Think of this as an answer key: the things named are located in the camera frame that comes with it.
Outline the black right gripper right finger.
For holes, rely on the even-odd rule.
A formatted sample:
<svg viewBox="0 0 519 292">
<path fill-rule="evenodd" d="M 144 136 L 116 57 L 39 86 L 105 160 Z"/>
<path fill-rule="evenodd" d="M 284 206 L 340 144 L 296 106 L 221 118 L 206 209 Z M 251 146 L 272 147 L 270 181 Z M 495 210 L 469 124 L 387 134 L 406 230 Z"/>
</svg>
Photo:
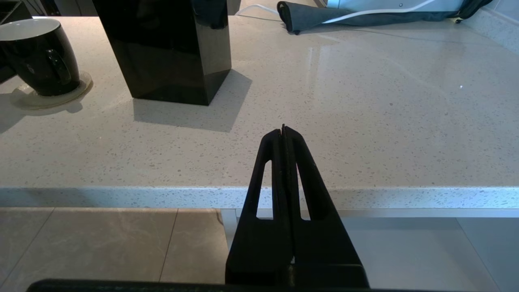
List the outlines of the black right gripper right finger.
<svg viewBox="0 0 519 292">
<path fill-rule="evenodd" d="M 300 133 L 284 126 L 296 286 L 369 286 L 365 269 Z"/>
</svg>

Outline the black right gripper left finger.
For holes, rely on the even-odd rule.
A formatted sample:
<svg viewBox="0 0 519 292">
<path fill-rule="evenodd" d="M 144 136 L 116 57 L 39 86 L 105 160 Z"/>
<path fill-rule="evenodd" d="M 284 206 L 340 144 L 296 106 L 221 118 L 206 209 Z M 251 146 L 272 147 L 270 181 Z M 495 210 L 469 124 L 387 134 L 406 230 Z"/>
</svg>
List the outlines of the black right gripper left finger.
<svg viewBox="0 0 519 292">
<path fill-rule="evenodd" d="M 225 266 L 226 284 L 287 284 L 292 240 L 283 181 L 281 131 L 261 140 L 248 192 Z M 265 164 L 271 162 L 273 219 L 257 217 Z"/>
</svg>

